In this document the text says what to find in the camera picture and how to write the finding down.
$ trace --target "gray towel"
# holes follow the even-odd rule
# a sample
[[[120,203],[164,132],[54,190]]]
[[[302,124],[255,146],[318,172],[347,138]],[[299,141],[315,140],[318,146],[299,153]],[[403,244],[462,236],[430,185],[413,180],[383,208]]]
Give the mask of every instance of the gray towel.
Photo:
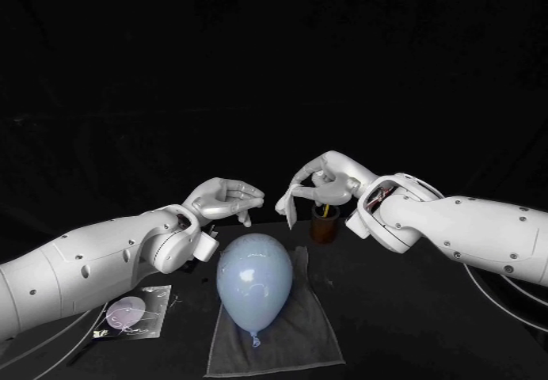
[[[293,287],[272,325],[259,333],[260,347],[221,305],[205,377],[230,378],[347,364],[321,301],[311,289],[309,251],[289,252]]]

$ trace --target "deflated balloon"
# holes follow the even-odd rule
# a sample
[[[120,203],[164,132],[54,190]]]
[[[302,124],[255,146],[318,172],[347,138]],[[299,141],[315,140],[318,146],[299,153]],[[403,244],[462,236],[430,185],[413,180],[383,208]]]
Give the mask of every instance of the deflated balloon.
[[[293,266],[278,239],[247,234],[229,245],[217,268],[217,289],[237,325],[257,333],[272,324],[289,299]]]

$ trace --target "black table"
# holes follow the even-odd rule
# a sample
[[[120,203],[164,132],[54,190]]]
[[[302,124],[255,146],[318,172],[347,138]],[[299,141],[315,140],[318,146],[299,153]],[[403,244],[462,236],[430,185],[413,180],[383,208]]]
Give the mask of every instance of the black table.
[[[547,378],[548,355],[536,339],[426,239],[400,255],[345,227],[331,245],[318,245],[309,228],[311,222],[292,231],[285,222],[218,228],[220,249],[253,232],[288,249],[309,247],[311,284],[348,362],[262,378]],[[221,305],[218,259],[193,274],[143,280],[141,287],[172,284],[184,301],[168,310],[161,338],[100,342],[43,378],[203,378]]]

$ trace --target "pen holder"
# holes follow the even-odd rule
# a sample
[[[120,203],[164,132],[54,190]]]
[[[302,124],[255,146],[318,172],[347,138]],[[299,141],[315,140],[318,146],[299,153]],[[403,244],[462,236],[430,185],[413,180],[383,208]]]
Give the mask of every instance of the pen holder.
[[[312,220],[311,220],[311,237],[319,244],[330,244],[338,236],[338,220],[341,210],[338,206],[330,206],[327,217],[324,217],[325,208],[312,207]]]

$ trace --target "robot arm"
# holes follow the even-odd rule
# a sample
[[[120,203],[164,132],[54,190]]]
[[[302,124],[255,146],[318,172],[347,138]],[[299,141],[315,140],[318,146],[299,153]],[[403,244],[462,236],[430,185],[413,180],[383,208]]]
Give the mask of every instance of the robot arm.
[[[328,152],[315,160],[321,166],[305,166],[293,183],[311,174],[324,177],[327,169],[332,175],[321,181],[314,177],[317,188],[296,188],[295,196],[342,204],[354,195],[360,201],[347,226],[363,238],[373,236],[392,251],[406,253],[425,236],[452,260],[548,286],[548,213],[467,196],[445,198],[405,173],[379,177],[366,168],[354,169],[367,173],[355,177],[357,184],[345,173],[357,162],[345,163],[345,157]]]
[[[79,228],[0,265],[0,340],[99,307],[152,273],[208,261],[218,241],[201,227],[236,214],[250,226],[263,197],[244,182],[214,178],[184,205]]]

